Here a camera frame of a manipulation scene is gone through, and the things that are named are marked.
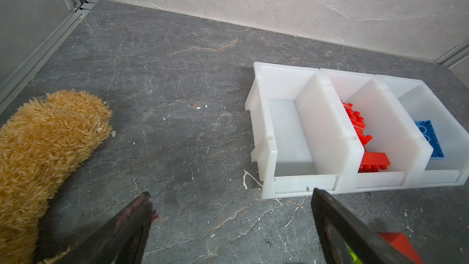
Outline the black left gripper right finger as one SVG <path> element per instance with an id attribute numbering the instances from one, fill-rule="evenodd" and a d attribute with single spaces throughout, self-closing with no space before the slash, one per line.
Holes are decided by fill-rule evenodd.
<path id="1" fill-rule="evenodd" d="M 315 188 L 311 209 L 325 261 L 351 264 L 353 251 L 364 264 L 411 264 L 326 190 Z"/>

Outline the blue lego brick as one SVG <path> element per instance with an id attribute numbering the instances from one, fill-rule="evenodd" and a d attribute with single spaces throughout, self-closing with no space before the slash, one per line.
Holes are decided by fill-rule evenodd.
<path id="1" fill-rule="evenodd" d="M 444 159 L 443 150 L 440 146 L 440 143 L 437 139 L 436 132 L 432 126 L 431 121 L 415 121 L 416 126 L 421 131 L 424 138 L 433 148 L 433 153 L 431 155 L 431 159 Z"/>

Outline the red curved lego piece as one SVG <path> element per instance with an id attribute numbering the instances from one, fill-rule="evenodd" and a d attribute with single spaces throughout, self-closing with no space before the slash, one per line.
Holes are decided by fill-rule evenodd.
<path id="1" fill-rule="evenodd" d="M 345 103 L 345 102 L 343 102 L 342 104 L 355 129 L 355 132 L 358 135 L 360 142 L 365 147 L 367 143 L 369 143 L 370 140 L 372 140 L 373 137 L 371 135 L 364 134 L 364 129 L 366 127 L 364 118 L 361 116 L 361 114 L 358 111 L 353 110 L 353 104 Z"/>

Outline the green lego brick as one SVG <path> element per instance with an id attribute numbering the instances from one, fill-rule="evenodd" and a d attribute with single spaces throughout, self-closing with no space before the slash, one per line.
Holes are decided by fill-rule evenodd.
<path id="1" fill-rule="evenodd" d="M 357 257 L 357 255 L 355 254 L 355 252 L 351 249 L 350 246 L 347 245 L 347 248 L 348 248 L 348 251 L 349 251 L 349 254 L 352 258 L 352 261 L 354 264 L 363 264 L 363 262 Z"/>

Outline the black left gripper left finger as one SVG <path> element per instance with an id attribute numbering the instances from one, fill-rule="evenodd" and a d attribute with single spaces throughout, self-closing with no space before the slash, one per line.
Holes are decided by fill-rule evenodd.
<path id="1" fill-rule="evenodd" d="M 59 264 L 140 264 L 154 221 L 151 195 L 143 192 Z"/>

